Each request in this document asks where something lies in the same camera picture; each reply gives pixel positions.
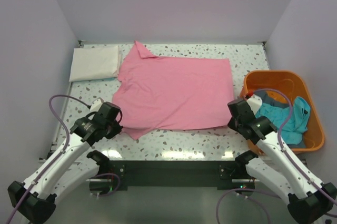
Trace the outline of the pink t shirt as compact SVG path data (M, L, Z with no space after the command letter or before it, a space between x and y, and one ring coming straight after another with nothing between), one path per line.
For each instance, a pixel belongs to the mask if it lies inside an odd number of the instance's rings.
M155 129L197 130L225 126L234 99L230 61L157 56L135 41L121 65L112 102L121 108L132 139Z

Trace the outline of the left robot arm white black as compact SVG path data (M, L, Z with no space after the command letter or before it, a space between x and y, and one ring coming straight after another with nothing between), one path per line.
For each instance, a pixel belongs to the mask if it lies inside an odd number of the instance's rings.
M100 98L89 109L90 113L75 121L63 143L32 175L10 184L7 191L12 213L20 212L30 223L45 223L61 198L90 178L110 177L116 182L114 190L98 193L98 197L118 190L120 176L112 170L109 158L92 146L122 131L122 111Z

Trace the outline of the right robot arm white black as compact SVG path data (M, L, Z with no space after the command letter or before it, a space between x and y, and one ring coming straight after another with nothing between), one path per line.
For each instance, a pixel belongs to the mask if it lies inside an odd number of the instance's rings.
M297 223L314 223L326 215L336 200L336 187L312 173L280 137L265 116L256 118L261 101L256 96L228 103L228 126L258 146L278 170L248 150L236 157L234 171L240 178L251 176L269 187L287 205Z

